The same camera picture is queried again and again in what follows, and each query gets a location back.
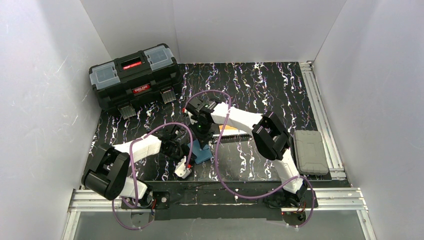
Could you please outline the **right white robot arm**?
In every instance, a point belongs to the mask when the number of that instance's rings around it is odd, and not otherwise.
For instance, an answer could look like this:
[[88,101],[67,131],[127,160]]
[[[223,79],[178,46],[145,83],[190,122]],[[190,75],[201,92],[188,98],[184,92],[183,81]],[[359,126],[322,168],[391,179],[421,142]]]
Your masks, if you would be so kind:
[[201,146],[211,141],[212,125],[230,126],[253,137],[257,151],[273,162],[281,181],[279,187],[265,194],[241,195],[224,182],[219,170],[219,160],[215,157],[214,168],[218,180],[228,192],[245,200],[271,201],[275,203],[276,208],[299,207],[303,204],[308,184],[299,173],[292,157],[293,138],[274,112],[253,113],[217,99],[204,101],[192,97],[184,106],[183,113],[188,116],[191,130]]

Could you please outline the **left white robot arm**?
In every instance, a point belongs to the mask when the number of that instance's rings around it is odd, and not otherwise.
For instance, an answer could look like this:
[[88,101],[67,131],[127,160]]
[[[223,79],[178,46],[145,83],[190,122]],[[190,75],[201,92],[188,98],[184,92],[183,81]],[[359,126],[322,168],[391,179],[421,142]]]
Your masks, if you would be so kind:
[[175,174],[186,178],[191,173],[193,143],[181,143],[182,133],[180,125],[166,125],[127,143],[101,144],[87,161],[81,184],[109,201],[120,197],[129,208],[154,206],[152,188],[137,179],[135,163],[162,154],[177,161]]

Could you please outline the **white plastic basket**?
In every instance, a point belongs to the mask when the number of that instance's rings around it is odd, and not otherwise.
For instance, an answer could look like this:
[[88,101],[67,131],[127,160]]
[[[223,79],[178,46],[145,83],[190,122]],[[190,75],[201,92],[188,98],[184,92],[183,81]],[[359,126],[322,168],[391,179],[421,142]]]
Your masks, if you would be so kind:
[[236,129],[236,128],[225,128],[221,137],[220,143],[239,143],[244,141],[249,141],[252,138],[248,133]]

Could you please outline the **blue leather card holder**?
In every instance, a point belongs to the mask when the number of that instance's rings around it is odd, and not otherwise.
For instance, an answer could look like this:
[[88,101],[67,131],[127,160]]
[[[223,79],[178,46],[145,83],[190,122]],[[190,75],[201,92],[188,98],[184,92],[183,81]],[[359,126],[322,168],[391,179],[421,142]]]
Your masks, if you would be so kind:
[[210,160],[213,154],[208,144],[201,147],[199,141],[196,139],[193,141],[192,157],[193,160],[191,160],[191,162],[194,161],[196,165],[199,165]]

